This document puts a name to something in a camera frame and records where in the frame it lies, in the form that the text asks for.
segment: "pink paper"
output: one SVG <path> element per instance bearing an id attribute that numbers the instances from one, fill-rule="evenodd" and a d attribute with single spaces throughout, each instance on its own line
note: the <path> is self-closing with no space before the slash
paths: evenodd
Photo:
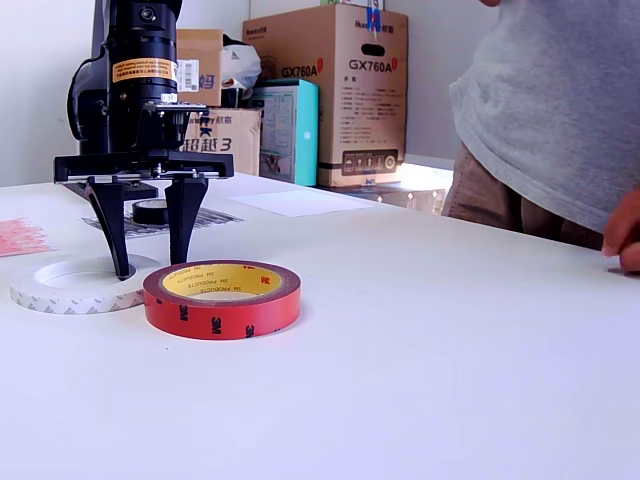
<path id="1" fill-rule="evenodd" d="M 47 244 L 47 234 L 42 228 L 32 225 L 28 218 L 0 222 L 0 257 L 51 250 Z"/>

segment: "teal box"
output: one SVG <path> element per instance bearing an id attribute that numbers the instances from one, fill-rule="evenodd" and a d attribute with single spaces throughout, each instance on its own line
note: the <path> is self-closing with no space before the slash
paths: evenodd
<path id="1" fill-rule="evenodd" d="M 249 101 L 262 110 L 260 176 L 315 186 L 320 91 L 305 80 L 261 82 Z"/>

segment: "yellow label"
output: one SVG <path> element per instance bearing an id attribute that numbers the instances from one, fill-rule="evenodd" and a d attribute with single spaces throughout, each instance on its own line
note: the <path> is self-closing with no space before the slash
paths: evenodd
<path id="1" fill-rule="evenodd" d="M 113 66 L 113 83 L 134 78 L 165 78 L 178 81 L 178 64 L 164 58 L 135 58 Z"/>
<path id="2" fill-rule="evenodd" d="M 183 297 L 213 292 L 265 295 L 280 288 L 282 278 L 271 270 L 249 265 L 200 265 L 167 275 L 162 285 Z"/>

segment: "white paper sheet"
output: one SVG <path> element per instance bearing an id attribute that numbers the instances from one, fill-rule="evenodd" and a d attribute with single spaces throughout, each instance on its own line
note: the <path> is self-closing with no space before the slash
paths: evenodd
<path id="1" fill-rule="evenodd" d="M 233 197 L 231 200 L 287 217 L 344 212 L 373 206 L 373 203 L 367 205 L 365 202 L 357 202 L 346 196 L 327 195 L 313 190 Z"/>

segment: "cardboard box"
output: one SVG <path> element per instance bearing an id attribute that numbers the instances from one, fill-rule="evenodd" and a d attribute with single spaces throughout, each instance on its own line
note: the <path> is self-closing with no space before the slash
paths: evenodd
<path id="1" fill-rule="evenodd" d="M 260 110 L 210 108 L 191 115 L 183 152 L 231 153 L 236 173 L 260 174 Z"/>
<path id="2" fill-rule="evenodd" d="M 249 20 L 244 41 L 263 74 L 304 78 L 320 87 L 318 183 L 373 185 L 400 180 L 407 110 L 408 18 L 328 5 Z"/>
<path id="3" fill-rule="evenodd" d="M 222 31 L 178 30 L 178 100 L 222 102 Z"/>
<path id="4" fill-rule="evenodd" d="M 376 7 L 384 10 L 384 0 L 320 0 L 320 5 L 333 5 L 334 3 L 346 3 L 360 7 Z"/>
<path id="5" fill-rule="evenodd" d="M 254 89 L 249 104 L 262 109 L 261 177 L 316 185 L 318 103 L 318 87 L 304 80 L 272 80 Z"/>

